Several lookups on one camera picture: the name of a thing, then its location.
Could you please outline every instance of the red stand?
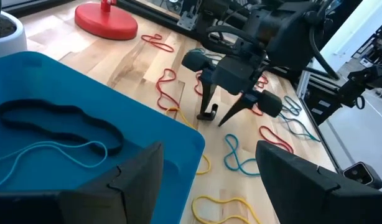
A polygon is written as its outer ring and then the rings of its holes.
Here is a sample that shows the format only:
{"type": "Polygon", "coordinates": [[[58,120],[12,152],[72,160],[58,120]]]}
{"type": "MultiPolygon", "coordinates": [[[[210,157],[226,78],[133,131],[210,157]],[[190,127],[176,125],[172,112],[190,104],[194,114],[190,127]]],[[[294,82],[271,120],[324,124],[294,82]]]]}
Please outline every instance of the red stand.
{"type": "Polygon", "coordinates": [[[113,40],[129,40],[137,36],[137,22],[117,7],[116,0],[101,0],[101,4],[86,3],[75,10],[75,23],[85,31],[113,40]]]}

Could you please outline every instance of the plastic bin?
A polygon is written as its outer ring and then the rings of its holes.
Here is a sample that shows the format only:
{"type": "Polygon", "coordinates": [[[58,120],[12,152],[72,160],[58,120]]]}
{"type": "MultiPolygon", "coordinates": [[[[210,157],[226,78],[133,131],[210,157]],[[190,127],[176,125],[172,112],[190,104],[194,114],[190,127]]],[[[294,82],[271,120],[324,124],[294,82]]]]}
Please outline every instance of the plastic bin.
{"type": "MultiPolygon", "coordinates": [[[[151,223],[180,222],[205,147],[201,134],[42,54],[21,52],[0,58],[0,104],[25,98],[80,107],[88,115],[114,124],[126,143],[117,156],[107,158],[94,169],[80,167],[53,149],[28,152],[11,178],[0,186],[0,192],[74,189],[160,141],[164,143],[164,172],[151,223]]],[[[24,110],[15,118],[34,121],[54,131],[80,131],[88,139],[112,142],[109,133],[82,125],[81,117],[24,110]]],[[[0,157],[45,140],[48,139],[36,133],[7,129],[0,124],[0,157]]],[[[87,148],[65,150],[84,163],[101,160],[87,148]]],[[[14,157],[0,162],[0,180],[13,162],[14,157]]]]}

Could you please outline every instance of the white pot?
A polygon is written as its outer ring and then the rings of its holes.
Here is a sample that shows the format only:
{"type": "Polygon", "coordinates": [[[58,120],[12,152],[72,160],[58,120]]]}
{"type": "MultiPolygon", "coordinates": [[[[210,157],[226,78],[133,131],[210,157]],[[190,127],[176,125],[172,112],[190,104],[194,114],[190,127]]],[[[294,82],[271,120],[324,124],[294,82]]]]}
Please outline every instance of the white pot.
{"type": "Polygon", "coordinates": [[[5,12],[1,12],[0,16],[9,19],[17,27],[13,34],[0,38],[0,57],[26,51],[27,38],[25,35],[24,26],[22,25],[21,21],[5,12]]]}

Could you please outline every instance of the red object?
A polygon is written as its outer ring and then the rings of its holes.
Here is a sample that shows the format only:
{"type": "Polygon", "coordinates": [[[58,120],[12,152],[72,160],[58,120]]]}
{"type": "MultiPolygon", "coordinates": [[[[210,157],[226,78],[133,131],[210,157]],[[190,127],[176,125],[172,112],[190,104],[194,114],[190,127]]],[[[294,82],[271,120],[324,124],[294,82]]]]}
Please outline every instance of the red object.
{"type": "Polygon", "coordinates": [[[162,49],[164,51],[167,51],[167,52],[174,52],[174,49],[173,47],[167,45],[167,44],[164,44],[164,43],[161,43],[161,42],[156,42],[154,40],[162,40],[162,36],[159,35],[159,34],[154,34],[153,36],[151,35],[142,35],[141,36],[141,39],[152,44],[153,46],[159,48],[159,49],[162,49]]]}
{"type": "Polygon", "coordinates": [[[268,84],[268,79],[265,75],[261,75],[260,78],[257,82],[257,85],[259,88],[264,88],[264,86],[268,84]]]}
{"type": "Polygon", "coordinates": [[[193,90],[200,96],[202,96],[202,93],[199,92],[198,90],[198,86],[199,84],[201,83],[201,81],[198,79],[198,77],[201,75],[201,72],[197,72],[197,74],[195,74],[195,78],[197,79],[197,84],[193,87],[193,90]]]}
{"type": "Polygon", "coordinates": [[[253,108],[251,109],[251,111],[252,111],[254,114],[258,115],[258,116],[263,116],[263,112],[261,112],[259,109],[254,110],[256,107],[257,107],[257,106],[254,105],[253,108]]]}
{"type": "Polygon", "coordinates": [[[292,154],[294,153],[292,146],[288,142],[285,142],[285,140],[281,139],[278,135],[274,134],[273,131],[271,131],[267,126],[260,126],[259,133],[260,133],[261,137],[263,137],[263,139],[266,140],[267,142],[270,142],[271,144],[275,144],[277,146],[282,146],[288,152],[290,152],[292,154]],[[263,129],[269,131],[276,139],[278,139],[278,142],[273,142],[273,141],[270,141],[268,138],[266,138],[262,132],[263,129]]]}
{"type": "Polygon", "coordinates": [[[163,110],[167,110],[168,109],[167,107],[161,105],[161,99],[164,96],[166,96],[168,99],[170,99],[170,101],[173,102],[177,108],[180,108],[179,102],[177,102],[175,99],[173,99],[173,97],[169,96],[169,94],[165,93],[161,89],[161,86],[160,86],[160,83],[171,82],[171,81],[175,80],[176,78],[177,78],[177,75],[176,75],[175,71],[173,71],[170,68],[165,68],[163,75],[158,79],[158,82],[156,82],[155,87],[159,91],[159,98],[156,101],[156,104],[158,105],[158,107],[160,109],[163,109],[163,110]],[[169,78],[169,79],[164,79],[167,72],[173,73],[174,77],[173,78],[169,78]]]}
{"type": "Polygon", "coordinates": [[[129,40],[137,36],[137,22],[126,11],[111,7],[116,0],[79,5],[75,10],[75,23],[85,31],[113,40],[129,40]]]}

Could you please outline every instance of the wooden table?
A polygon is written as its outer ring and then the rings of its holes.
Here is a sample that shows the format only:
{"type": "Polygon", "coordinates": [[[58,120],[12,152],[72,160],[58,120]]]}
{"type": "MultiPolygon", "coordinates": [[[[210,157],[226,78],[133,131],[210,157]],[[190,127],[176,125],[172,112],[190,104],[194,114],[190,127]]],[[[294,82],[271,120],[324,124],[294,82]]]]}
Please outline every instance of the wooden table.
{"type": "MultiPolygon", "coordinates": [[[[241,148],[238,155],[242,161],[254,157],[256,142],[262,139],[258,128],[266,125],[286,140],[298,156],[334,170],[321,143],[293,136],[279,118],[271,118],[266,114],[256,116],[250,110],[243,110],[219,128],[218,122],[237,99],[237,96],[232,96],[221,88],[217,88],[212,98],[212,103],[219,105],[216,119],[212,122],[196,120],[201,96],[195,94],[193,90],[196,84],[195,74],[183,67],[181,61],[188,50],[199,47],[198,42],[139,16],[134,16],[139,24],[139,30],[137,37],[133,40],[113,41],[95,37],[81,30],[74,23],[75,7],[83,2],[85,1],[70,2],[21,18],[25,25],[29,50],[59,60],[160,113],[164,111],[156,105],[158,94],[155,82],[165,68],[172,68],[177,72],[177,80],[162,85],[163,89],[180,101],[180,107],[186,118],[203,134],[206,141],[204,153],[212,162],[211,171],[205,175],[196,176],[193,182],[182,215],[182,223],[198,223],[190,208],[192,199],[198,195],[210,195],[219,199],[242,197],[253,206],[263,224],[278,223],[261,179],[247,177],[240,172],[232,172],[225,168],[223,157],[230,152],[230,148],[225,143],[224,137],[228,133],[235,134],[240,140],[241,148]],[[155,33],[162,35],[163,41],[173,46],[175,52],[168,53],[159,50],[140,39],[143,34],[153,35],[155,33]]],[[[288,95],[299,101],[287,80],[273,74],[267,74],[267,76],[269,78],[267,90],[281,98],[288,95]]],[[[167,106],[173,106],[168,101],[164,103],[167,106]]],[[[176,116],[175,119],[183,122],[180,116],[176,116]]],[[[317,136],[304,111],[298,119],[307,126],[312,134],[317,136]]],[[[201,160],[199,169],[206,169],[204,160],[201,160]]],[[[251,163],[245,169],[256,172],[257,165],[251,163]]],[[[239,202],[216,205],[203,199],[198,202],[197,210],[202,218],[212,221],[221,220],[231,214],[240,214],[254,223],[250,212],[239,202]]],[[[232,219],[227,223],[242,223],[242,221],[232,219]]]]}

